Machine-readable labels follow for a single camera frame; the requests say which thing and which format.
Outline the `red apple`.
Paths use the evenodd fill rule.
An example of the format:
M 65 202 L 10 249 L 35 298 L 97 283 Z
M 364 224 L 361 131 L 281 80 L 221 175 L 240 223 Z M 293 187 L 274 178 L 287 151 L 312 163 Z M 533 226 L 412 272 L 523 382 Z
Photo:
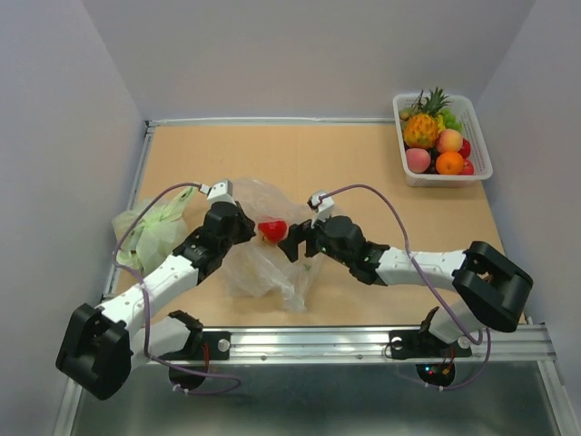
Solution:
M 467 139 L 463 139 L 462 145 L 461 145 L 460 149 L 458 150 L 458 152 L 464 159 L 468 159 L 468 157 L 470 156 L 470 153 L 471 153 L 470 141 Z
M 463 167 L 461 171 L 458 173 L 459 175 L 466 175 L 471 176 L 475 173 L 475 168 L 473 163 L 470 162 L 469 159 L 465 159 L 463 163 Z
M 273 220 L 258 223 L 258 230 L 262 239 L 272 244 L 283 241 L 288 233 L 288 225 L 283 220 Z

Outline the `clear plastic fruit bag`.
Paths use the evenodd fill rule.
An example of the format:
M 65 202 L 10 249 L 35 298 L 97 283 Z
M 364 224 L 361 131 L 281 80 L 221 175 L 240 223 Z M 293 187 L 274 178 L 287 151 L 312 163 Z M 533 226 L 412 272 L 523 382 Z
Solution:
M 305 204 L 290 200 L 278 187 L 251 178 L 233 182 L 233 196 L 256 224 L 283 221 L 287 225 L 310 218 Z M 220 274 L 232 296 L 262 297 L 278 292 L 285 310 L 305 312 L 307 293 L 318 277 L 323 259 L 301 255 L 292 263 L 260 230 L 247 243 L 233 246 L 222 262 Z

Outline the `small pineapple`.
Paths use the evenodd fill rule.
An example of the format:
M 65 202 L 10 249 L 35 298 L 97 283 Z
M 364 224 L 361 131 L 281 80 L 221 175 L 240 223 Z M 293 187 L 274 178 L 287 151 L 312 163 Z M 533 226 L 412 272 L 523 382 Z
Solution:
M 439 137 L 439 112 L 449 105 L 449 96 L 436 87 L 427 94 L 420 92 L 412 106 L 403 130 L 403 140 L 409 148 L 429 150 Z

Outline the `orange fruit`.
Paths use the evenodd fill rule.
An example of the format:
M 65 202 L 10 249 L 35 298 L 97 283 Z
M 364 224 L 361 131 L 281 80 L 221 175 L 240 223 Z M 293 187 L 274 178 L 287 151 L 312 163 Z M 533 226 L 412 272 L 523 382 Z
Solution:
M 464 158 L 458 152 L 444 152 L 438 156 L 435 167 L 438 174 L 459 175 L 464 168 Z

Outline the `yellow pink peach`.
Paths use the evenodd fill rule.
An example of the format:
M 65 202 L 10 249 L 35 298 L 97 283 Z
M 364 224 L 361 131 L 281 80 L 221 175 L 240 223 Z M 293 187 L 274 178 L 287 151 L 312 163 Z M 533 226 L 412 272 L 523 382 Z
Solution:
M 445 152 L 458 152 L 463 145 L 461 133 L 454 129 L 444 129 L 437 140 L 437 150 L 443 154 Z

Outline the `green grapes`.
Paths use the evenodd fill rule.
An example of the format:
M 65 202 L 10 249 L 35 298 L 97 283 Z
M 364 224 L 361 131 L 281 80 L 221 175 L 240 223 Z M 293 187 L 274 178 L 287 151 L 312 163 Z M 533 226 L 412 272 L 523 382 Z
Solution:
M 444 129 L 455 130 L 462 133 L 462 123 L 452 113 L 452 111 L 445 107 L 438 113 L 438 122 Z

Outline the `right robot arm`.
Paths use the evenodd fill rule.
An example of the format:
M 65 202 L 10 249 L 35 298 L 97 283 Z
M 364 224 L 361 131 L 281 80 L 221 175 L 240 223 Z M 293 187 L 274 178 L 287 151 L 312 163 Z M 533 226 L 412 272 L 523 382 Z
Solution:
M 394 340 L 392 355 L 400 360 L 438 357 L 466 333 L 484 328 L 515 331 L 534 283 L 488 243 L 474 241 L 463 251 L 406 253 L 367 240 L 358 225 L 341 215 L 294 224 L 278 246 L 296 262 L 301 244 L 306 256 L 324 254 L 367 285 L 431 284 L 458 294 L 456 303 L 432 309 L 418 330 Z

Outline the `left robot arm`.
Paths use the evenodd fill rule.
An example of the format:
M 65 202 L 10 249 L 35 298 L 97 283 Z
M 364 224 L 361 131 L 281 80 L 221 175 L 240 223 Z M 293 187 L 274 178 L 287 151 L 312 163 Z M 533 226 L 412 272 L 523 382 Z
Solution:
M 148 335 L 153 315 L 218 270 L 232 246 L 254 236 L 254 222 L 239 203 L 212 204 L 202 226 L 153 272 L 109 301 L 73 311 L 55 367 L 97 399 L 110 398 L 140 364 L 133 340 Z

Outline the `green plastic bag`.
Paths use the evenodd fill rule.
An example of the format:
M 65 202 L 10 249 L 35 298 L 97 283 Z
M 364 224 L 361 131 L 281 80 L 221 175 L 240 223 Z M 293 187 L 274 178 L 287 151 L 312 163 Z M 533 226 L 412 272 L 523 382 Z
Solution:
M 188 234 L 182 215 L 195 193 L 194 187 L 185 187 L 171 200 L 156 202 L 123 240 L 116 262 L 142 277 L 159 267 Z

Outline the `longan bunch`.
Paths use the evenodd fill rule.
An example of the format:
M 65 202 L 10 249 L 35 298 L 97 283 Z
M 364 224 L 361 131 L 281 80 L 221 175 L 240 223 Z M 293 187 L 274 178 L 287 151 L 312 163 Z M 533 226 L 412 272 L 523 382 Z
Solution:
M 411 118 L 415 114 L 421 113 L 423 111 L 424 106 L 423 100 L 424 100 L 423 92 L 420 92 L 412 104 L 399 110 L 399 119 L 401 121 L 406 122 L 409 118 Z

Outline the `white plastic basket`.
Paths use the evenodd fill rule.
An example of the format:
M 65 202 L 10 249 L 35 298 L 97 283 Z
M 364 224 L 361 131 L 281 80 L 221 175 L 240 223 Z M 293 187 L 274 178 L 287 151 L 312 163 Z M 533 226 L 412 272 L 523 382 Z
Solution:
M 404 139 L 406 126 L 401 119 L 395 121 L 398 129 L 398 140 L 401 159 L 404 167 L 406 184 L 411 187 L 438 187 L 438 188 L 463 188 L 475 182 L 481 182 L 492 176 L 492 163 L 487 152 L 486 143 L 482 135 L 478 118 L 473 104 L 462 95 L 451 95 L 449 98 L 451 113 L 457 117 L 457 121 L 462 125 L 461 133 L 471 144 L 471 151 L 468 159 L 475 167 L 473 175 L 421 175 L 413 173 L 408 167 L 405 157 L 405 146 L 408 144 Z

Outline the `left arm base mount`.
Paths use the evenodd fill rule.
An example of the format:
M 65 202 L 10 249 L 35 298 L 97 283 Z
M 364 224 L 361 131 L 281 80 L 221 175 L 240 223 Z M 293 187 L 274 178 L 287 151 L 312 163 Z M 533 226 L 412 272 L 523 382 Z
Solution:
M 153 336 L 151 354 L 166 361 L 228 361 L 231 333 L 228 331 L 188 331 L 172 333 L 167 339 Z

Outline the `aluminium front rail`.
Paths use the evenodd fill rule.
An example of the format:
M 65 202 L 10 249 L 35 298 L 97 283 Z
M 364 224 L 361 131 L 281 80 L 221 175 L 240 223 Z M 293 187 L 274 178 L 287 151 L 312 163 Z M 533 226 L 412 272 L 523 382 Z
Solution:
M 306 364 L 306 363 L 380 363 L 380 362 L 528 362 L 553 361 L 554 346 L 547 328 L 521 325 L 515 332 L 492 332 L 476 345 L 462 338 L 456 343 L 472 351 L 470 357 L 419 358 L 394 360 L 384 356 L 389 332 L 403 327 L 313 327 L 313 328 L 207 328 L 195 331 L 228 331 L 231 333 L 230 359 L 210 361 L 214 364 Z M 175 320 L 163 320 L 153 326 L 151 342 L 134 339 L 138 351 L 137 367 L 147 362 L 153 336 L 167 339 L 172 333 L 188 330 Z

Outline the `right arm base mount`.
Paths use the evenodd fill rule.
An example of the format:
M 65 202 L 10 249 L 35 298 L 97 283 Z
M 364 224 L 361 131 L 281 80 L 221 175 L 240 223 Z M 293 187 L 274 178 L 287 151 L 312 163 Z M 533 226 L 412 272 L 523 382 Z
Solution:
M 446 344 L 429 332 L 419 329 L 404 329 L 389 332 L 389 341 L 383 350 L 384 356 L 394 360 L 419 358 L 470 357 L 472 351 L 460 347 L 456 342 Z

